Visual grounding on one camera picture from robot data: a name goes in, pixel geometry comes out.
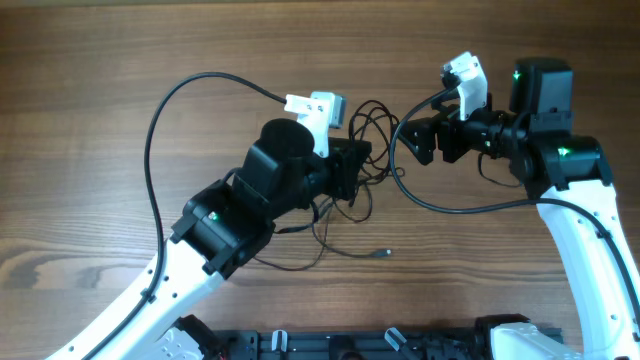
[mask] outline wooden table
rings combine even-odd
[[[441,88],[439,67],[462,51],[480,57],[495,105],[505,109],[516,58],[564,58],[575,71],[575,132],[604,146],[638,258],[638,14],[633,1],[578,0],[1,11],[0,358],[54,352],[153,256],[142,171],[147,126],[165,92],[200,71],[234,73],[283,96],[336,91],[348,97],[348,113],[375,98],[402,116]],[[242,163],[265,122],[282,116],[282,105],[228,81],[181,91],[153,143],[165,228],[193,194]],[[380,139],[371,138],[380,151]],[[398,151],[409,188],[434,203],[524,197],[481,179],[475,160],[470,153],[454,165],[421,167]],[[506,161],[486,167],[510,180]],[[519,312],[562,327],[581,347],[560,257],[534,208],[442,215],[415,206],[392,180],[373,196],[366,223],[333,214],[329,242],[352,252],[391,247],[392,258],[328,254],[302,273],[252,261],[193,312],[215,329],[261,331],[457,326]],[[293,212],[279,225],[309,216]],[[302,233],[274,236],[260,255],[293,266],[317,251]]]

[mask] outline green light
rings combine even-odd
[[[571,154],[571,150],[567,148],[558,148],[558,154],[560,154],[560,156],[567,156]]]

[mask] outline robotic arm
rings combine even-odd
[[[477,325],[477,358],[640,359],[636,320],[640,307],[635,290],[640,279],[618,220],[604,153],[595,139],[571,133],[571,69],[559,60],[520,60],[514,73],[513,115],[492,110],[480,62],[469,53],[446,64],[442,79],[445,91],[423,103],[438,114],[409,120],[410,113],[394,132],[390,160],[396,182],[412,198],[395,173],[393,149],[398,139],[423,165],[433,160],[436,139],[447,162],[455,162],[471,149],[492,158],[509,158],[512,174],[527,191],[527,201],[470,211],[439,208],[415,196],[412,200],[458,214],[537,205],[566,268],[585,347],[580,355],[526,322],[485,321]],[[459,105],[445,106],[457,98]],[[309,206],[317,214],[313,199],[320,194],[343,200],[355,196],[358,172],[371,144],[328,137],[329,127],[342,125],[344,108],[344,99],[332,93],[287,96],[285,110],[297,113],[297,122],[268,122],[241,168],[189,200],[164,243],[161,280],[127,326],[87,356],[141,296],[149,294],[158,257],[49,359],[210,359],[222,353],[203,340],[202,334],[210,332],[203,324],[179,317],[267,245],[279,216]],[[389,342],[395,350],[402,350],[407,358],[420,358],[398,345],[406,339],[396,335]],[[274,348],[287,350],[286,337],[279,335],[273,341]],[[247,346],[247,351],[252,359],[261,359],[256,346]]]

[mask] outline tabletop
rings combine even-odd
[[[224,71],[284,96],[334,91],[347,114],[368,99],[398,116],[439,91],[440,66],[480,58],[495,108],[508,108],[517,58],[567,60],[574,132],[596,137],[620,218],[640,251],[640,9],[578,0],[243,2],[0,10],[0,359],[53,353],[94,319],[156,252],[142,169],[150,117],[180,79]],[[151,167],[165,229],[200,189],[242,164],[282,104],[220,79],[181,90],[160,118]],[[346,130],[331,136],[346,137]],[[370,132],[374,153],[384,149]],[[397,151],[420,198],[472,207],[525,197],[477,174],[470,152],[427,167]],[[486,173],[513,181],[508,162]],[[382,330],[469,326],[521,313],[580,325],[535,208],[473,216],[418,208],[393,180],[372,188],[371,218],[331,215],[328,243],[383,260],[326,254],[305,272],[250,261],[193,313],[213,329]],[[361,215],[366,201],[350,211]],[[278,226],[305,223],[294,211]],[[260,257],[286,266],[319,251],[308,232],[275,235]]]

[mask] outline wood grain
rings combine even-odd
[[[516,58],[565,58],[576,74],[575,131],[604,146],[637,258],[639,7],[463,0],[0,11],[0,358],[54,352],[153,256],[142,172],[148,121],[174,83],[200,71],[234,73],[280,95],[336,91],[348,112],[376,98],[403,115],[440,88],[439,66],[464,50],[482,59],[498,108],[507,107]],[[181,91],[153,144],[165,227],[283,115],[281,105],[221,80]],[[473,154],[425,168],[399,149],[398,162],[407,186],[437,204],[524,196],[482,180]],[[509,179],[505,162],[486,166]],[[329,241],[353,252],[391,247],[392,258],[329,254],[304,273],[250,262],[194,313],[216,329],[371,330],[520,312],[562,327],[581,347],[564,269],[535,209],[456,217],[417,208],[392,181],[373,192],[371,220],[354,225],[334,214]],[[308,217],[294,212],[279,223]],[[261,257],[293,266],[317,251],[305,233],[274,237]]]

